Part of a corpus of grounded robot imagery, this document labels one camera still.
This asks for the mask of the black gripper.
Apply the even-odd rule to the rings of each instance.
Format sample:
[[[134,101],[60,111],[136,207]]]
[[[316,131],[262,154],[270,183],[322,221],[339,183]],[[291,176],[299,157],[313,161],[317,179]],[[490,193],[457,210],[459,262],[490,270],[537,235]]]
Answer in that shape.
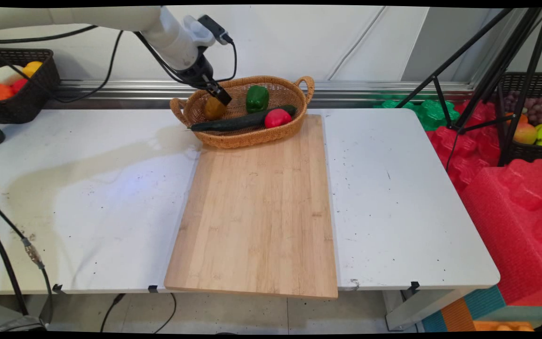
[[[175,70],[176,76],[192,88],[205,90],[209,96],[216,98],[222,105],[228,106],[232,97],[213,80],[213,67],[204,55],[208,47],[197,47],[198,56],[194,64],[184,70]]]

